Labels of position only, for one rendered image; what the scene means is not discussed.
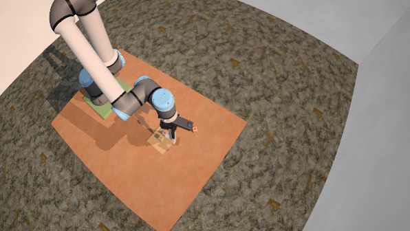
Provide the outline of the tan flat mat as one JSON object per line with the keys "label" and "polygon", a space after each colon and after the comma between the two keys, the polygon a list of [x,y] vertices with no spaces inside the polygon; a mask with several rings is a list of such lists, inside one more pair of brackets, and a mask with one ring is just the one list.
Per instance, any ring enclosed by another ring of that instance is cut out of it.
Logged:
{"label": "tan flat mat", "polygon": [[[173,144],[173,141],[171,139],[168,139],[165,136],[163,136],[163,131],[164,129],[161,129],[161,127],[159,126],[159,128],[147,140],[147,142],[150,145],[152,145],[157,151],[159,151],[162,155]],[[162,142],[158,139],[160,136],[164,138]]]}

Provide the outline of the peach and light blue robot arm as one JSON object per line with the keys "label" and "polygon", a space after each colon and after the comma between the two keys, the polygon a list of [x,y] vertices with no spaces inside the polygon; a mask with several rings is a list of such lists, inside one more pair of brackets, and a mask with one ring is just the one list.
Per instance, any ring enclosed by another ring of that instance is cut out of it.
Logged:
{"label": "peach and light blue robot arm", "polygon": [[[84,67],[78,79],[93,104],[101,106],[110,101],[111,109],[126,121],[148,102],[161,121],[191,131],[193,122],[177,115],[173,94],[168,89],[161,89],[152,78],[141,76],[127,93],[114,78],[125,66],[125,60],[111,46],[96,1],[54,0],[50,9],[51,29],[61,35]],[[75,24],[75,14],[92,46]]]}

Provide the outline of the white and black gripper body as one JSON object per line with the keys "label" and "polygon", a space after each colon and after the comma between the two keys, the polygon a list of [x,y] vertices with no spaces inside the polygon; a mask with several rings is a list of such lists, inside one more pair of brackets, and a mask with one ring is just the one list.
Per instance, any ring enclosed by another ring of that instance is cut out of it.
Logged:
{"label": "white and black gripper body", "polygon": [[[177,127],[175,125],[170,124],[170,123],[164,123],[161,120],[160,120],[160,127],[161,127],[161,129],[166,129],[166,130],[169,130],[169,129],[175,129],[176,130],[177,129]],[[167,127],[170,127],[170,128],[167,128]]]}

